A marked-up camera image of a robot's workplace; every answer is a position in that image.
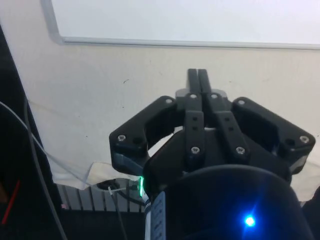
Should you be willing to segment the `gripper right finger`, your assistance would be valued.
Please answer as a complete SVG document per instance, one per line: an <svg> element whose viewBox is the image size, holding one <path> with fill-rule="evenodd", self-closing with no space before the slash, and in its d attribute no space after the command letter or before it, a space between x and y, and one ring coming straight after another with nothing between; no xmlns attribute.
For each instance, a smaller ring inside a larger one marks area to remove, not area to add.
<svg viewBox="0 0 320 240"><path fill-rule="evenodd" d="M199 69L202 99L222 145L239 164L263 162L296 175L306 164L316 139L306 130L247 97L230 102L211 89L208 73Z"/></svg>

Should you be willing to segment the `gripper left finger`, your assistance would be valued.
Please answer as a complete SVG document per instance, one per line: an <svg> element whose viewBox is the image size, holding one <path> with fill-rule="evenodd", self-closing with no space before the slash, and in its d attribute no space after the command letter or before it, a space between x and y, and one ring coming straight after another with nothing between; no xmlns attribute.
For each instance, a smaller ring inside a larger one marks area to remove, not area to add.
<svg viewBox="0 0 320 240"><path fill-rule="evenodd" d="M186 93L175 98L161 96L109 135L112 167L120 173L142 175L149 160L148 150L162 138L182 127L178 151L188 170L195 170L204 161L205 123L203 96L206 91L206 70L189 69Z"/></svg>

